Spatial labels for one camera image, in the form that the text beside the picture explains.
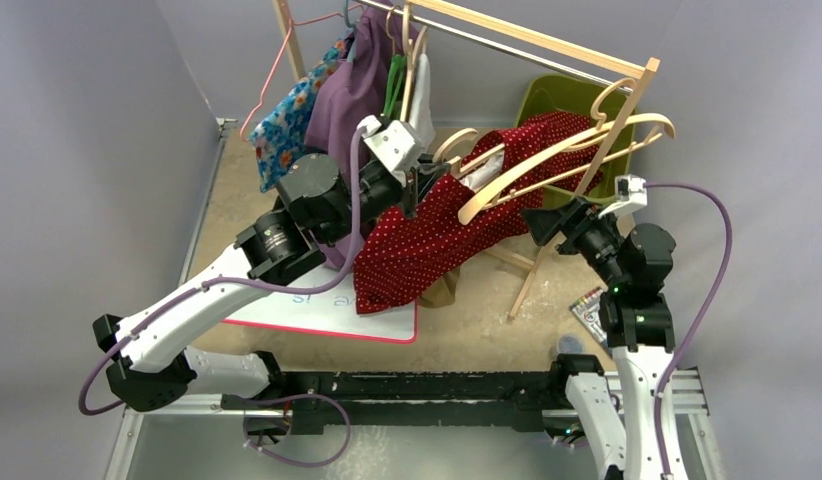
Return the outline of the white garment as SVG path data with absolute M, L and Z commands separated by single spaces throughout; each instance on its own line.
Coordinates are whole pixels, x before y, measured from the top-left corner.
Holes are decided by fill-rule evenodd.
M 414 129 L 425 149 L 435 140 L 431 115 L 431 67 L 428 55 L 421 53 L 415 69 L 413 94 L 408 111 L 408 124 Z

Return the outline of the red polka dot garment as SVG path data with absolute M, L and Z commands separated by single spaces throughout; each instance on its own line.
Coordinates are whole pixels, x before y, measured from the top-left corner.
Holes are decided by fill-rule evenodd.
M 531 194 L 482 211 L 463 225 L 458 211 L 473 196 L 471 188 L 447 174 L 418 205 L 415 217 L 405 218 L 393 208 L 379 218 L 353 265 L 359 315 L 407 305 L 469 258 L 527 233 L 520 211 L 540 204 Z

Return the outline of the red polka dot skirt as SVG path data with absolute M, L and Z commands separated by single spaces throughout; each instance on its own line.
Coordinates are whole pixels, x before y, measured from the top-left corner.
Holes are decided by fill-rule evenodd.
M 509 165 L 515 167 L 590 127 L 591 120 L 588 117 L 566 111 L 553 111 L 530 117 L 510 133 Z M 567 151 L 565 148 L 564 151 L 540 161 L 516 180 L 512 187 L 528 187 L 553 176 L 589 165 L 598 148 L 598 145 L 573 151 Z

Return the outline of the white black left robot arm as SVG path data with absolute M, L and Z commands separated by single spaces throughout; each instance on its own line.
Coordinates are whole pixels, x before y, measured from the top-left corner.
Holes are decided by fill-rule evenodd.
M 233 395 L 262 409 L 276 407 L 284 399 L 285 378 L 271 353 L 216 354 L 192 342 L 272 293 L 323 292 L 292 285 L 325 262 L 321 245 L 352 233 L 355 218 L 367 223 L 396 205 L 412 211 L 448 170 L 428 154 L 399 175 L 372 161 L 360 171 L 359 192 L 353 194 L 330 156 L 301 157 L 278 182 L 274 209 L 241 231 L 205 270 L 132 316 L 104 314 L 93 322 L 105 354 L 99 367 L 111 392 L 138 412 L 193 394 Z

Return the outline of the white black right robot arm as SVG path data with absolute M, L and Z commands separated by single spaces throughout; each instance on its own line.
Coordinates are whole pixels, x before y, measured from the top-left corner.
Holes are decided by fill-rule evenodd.
M 537 245 L 562 235 L 558 251 L 582 256 L 607 287 L 599 319 L 619 391 L 590 355 L 558 355 L 548 381 L 551 399 L 575 409 L 599 478 L 687 478 L 669 387 L 674 326 L 662 293 L 675 240 L 650 223 L 622 236 L 613 215 L 582 198 L 521 216 Z

